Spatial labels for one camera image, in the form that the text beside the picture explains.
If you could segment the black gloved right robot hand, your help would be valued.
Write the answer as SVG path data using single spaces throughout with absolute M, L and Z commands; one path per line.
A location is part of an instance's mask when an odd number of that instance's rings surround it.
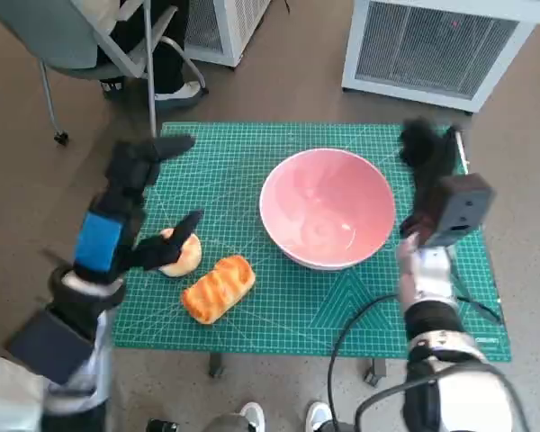
M 456 133 L 450 126 L 438 133 L 424 118 L 404 123 L 400 134 L 400 160 L 409 169 L 414 182 L 414 197 L 410 215 L 400 225 L 400 237 L 405 239 L 431 212 L 431 199 L 439 181 L 454 173 L 458 146 Z

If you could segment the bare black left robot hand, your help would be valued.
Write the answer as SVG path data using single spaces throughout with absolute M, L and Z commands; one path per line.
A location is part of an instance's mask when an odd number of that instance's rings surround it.
M 115 144 L 104 172 L 107 185 L 90 202 L 77 237 L 73 269 L 79 277 L 111 284 L 132 268 L 148 271 L 178 261 L 203 211 L 184 216 L 168 237 L 138 235 L 146 219 L 145 189 L 158 180 L 162 162 L 182 156 L 194 143 L 183 134 Z

